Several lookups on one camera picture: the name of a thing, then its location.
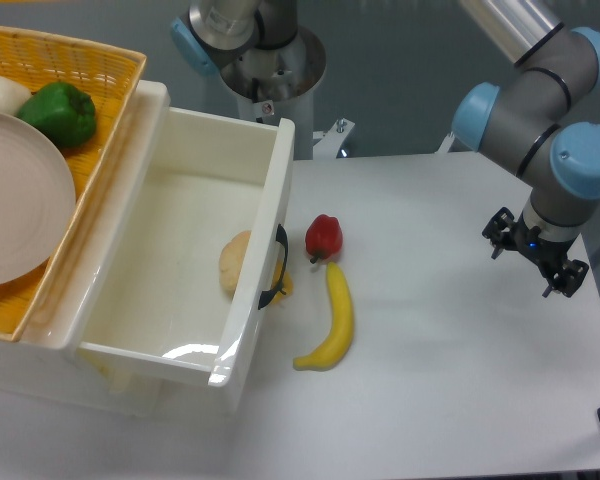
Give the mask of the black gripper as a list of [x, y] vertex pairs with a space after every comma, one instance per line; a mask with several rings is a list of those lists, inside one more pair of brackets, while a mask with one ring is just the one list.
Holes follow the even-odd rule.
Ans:
[[581, 260], [568, 259], [571, 241], [549, 241], [542, 239], [541, 233], [538, 226], [529, 229], [523, 219], [515, 222], [506, 207], [498, 210], [482, 230], [483, 238], [492, 247], [492, 259], [497, 259], [503, 251], [516, 250], [535, 264], [547, 281], [542, 293], [544, 298], [555, 292], [571, 298], [583, 284], [589, 265]]

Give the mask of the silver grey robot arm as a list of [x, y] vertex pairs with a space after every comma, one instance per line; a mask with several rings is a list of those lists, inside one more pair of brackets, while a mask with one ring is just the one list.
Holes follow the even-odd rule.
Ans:
[[492, 255], [516, 251], [548, 293], [572, 296], [589, 266], [568, 251], [600, 203], [600, 124], [560, 120], [600, 84], [600, 33], [567, 29], [541, 1], [464, 1], [519, 78], [475, 86], [453, 120], [457, 140], [529, 185], [521, 214], [501, 208], [482, 235]]

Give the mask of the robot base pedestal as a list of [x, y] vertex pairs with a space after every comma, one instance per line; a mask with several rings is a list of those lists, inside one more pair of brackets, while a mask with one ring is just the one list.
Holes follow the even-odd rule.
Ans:
[[171, 38], [201, 76], [217, 76], [243, 120], [295, 125], [294, 156], [329, 160], [348, 155], [354, 123], [314, 128], [314, 93], [324, 79], [326, 50], [298, 22], [295, 1], [193, 1], [172, 21]]

